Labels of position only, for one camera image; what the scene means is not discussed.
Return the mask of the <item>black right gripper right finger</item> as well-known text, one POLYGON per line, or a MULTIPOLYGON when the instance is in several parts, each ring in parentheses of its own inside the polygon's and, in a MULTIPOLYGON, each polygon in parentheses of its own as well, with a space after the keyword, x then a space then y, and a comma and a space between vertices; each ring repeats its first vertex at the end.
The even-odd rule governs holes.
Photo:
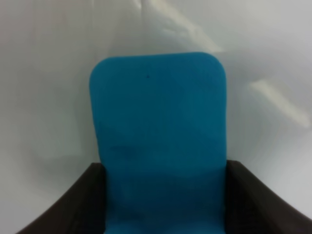
POLYGON ((289 205, 242 163, 227 161, 227 234, 310 234, 312 221, 289 205))

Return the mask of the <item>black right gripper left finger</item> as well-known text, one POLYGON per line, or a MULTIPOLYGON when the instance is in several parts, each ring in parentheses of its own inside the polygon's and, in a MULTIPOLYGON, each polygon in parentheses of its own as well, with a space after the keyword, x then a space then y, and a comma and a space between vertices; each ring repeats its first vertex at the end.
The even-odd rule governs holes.
POLYGON ((106 171, 92 163, 70 189, 19 234, 103 234, 106 171))

